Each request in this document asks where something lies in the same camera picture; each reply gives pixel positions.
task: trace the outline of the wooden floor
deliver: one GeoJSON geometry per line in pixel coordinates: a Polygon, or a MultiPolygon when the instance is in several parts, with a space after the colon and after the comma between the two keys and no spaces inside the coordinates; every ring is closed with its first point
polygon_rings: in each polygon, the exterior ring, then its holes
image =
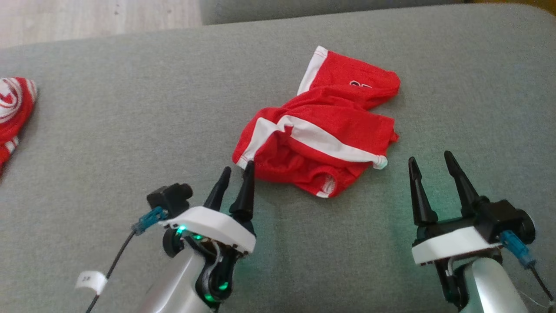
{"type": "MultiPolygon", "coordinates": [[[[0,48],[201,25],[203,0],[0,0],[0,48]]],[[[556,0],[518,2],[556,15],[556,0]]]]}

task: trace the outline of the white cable label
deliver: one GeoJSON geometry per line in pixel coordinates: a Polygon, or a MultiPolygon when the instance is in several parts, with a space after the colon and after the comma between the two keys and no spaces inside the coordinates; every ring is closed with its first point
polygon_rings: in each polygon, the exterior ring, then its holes
{"type": "Polygon", "coordinates": [[[96,271],[85,271],[79,274],[75,288],[87,287],[94,290],[97,295],[100,295],[104,286],[106,286],[107,279],[103,273],[96,271]]]}

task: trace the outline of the blue cable connector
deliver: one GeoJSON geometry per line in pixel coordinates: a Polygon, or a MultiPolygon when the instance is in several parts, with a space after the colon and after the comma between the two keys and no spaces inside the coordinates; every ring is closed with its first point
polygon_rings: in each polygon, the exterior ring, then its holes
{"type": "Polygon", "coordinates": [[[147,214],[143,215],[139,222],[133,224],[131,229],[135,231],[135,235],[139,236],[144,233],[147,228],[153,226],[158,221],[162,221],[166,219],[168,216],[164,213],[161,207],[156,207],[152,211],[148,212],[147,214]]]}
{"type": "Polygon", "coordinates": [[[529,254],[529,248],[519,239],[513,231],[503,231],[500,234],[500,242],[504,248],[511,251],[524,269],[528,270],[536,264],[535,258],[529,254]]]}

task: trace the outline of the gray upholstery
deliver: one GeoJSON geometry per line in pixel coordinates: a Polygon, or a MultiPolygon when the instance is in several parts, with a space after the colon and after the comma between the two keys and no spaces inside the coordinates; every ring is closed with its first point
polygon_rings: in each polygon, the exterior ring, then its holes
{"type": "Polygon", "coordinates": [[[212,25],[462,2],[464,0],[201,0],[199,6],[203,25],[212,25]]]}
{"type": "MultiPolygon", "coordinates": [[[[255,112],[292,98],[317,45],[398,73],[384,170],[337,198],[257,182],[255,253],[222,312],[456,312],[413,264],[407,161],[441,219],[459,213],[442,153],[480,193],[530,212],[556,287],[556,18],[520,5],[454,5],[207,26],[0,51],[0,76],[40,91],[0,185],[0,311],[84,312],[84,270],[106,272],[145,196],[188,182],[204,201],[255,112]]],[[[225,205],[239,190],[234,167],[225,205]]],[[[123,254],[95,312],[129,312],[168,258],[153,227],[123,254]]],[[[507,253],[515,284],[547,302],[507,253]]],[[[530,306],[532,312],[543,312],[530,306]]]]}

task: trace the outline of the red and white cloth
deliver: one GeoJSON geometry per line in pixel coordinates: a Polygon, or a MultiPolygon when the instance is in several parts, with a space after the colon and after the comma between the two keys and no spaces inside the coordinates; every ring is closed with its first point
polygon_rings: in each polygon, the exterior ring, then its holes
{"type": "Polygon", "coordinates": [[[32,80],[0,79],[0,174],[19,144],[17,135],[31,115],[36,98],[37,88],[32,80]]]}
{"type": "Polygon", "coordinates": [[[394,119],[367,112],[398,93],[396,73],[319,46],[297,96],[260,110],[240,136],[232,160],[255,161],[257,178],[292,183],[334,197],[369,166],[383,169],[398,140],[394,119]]]}

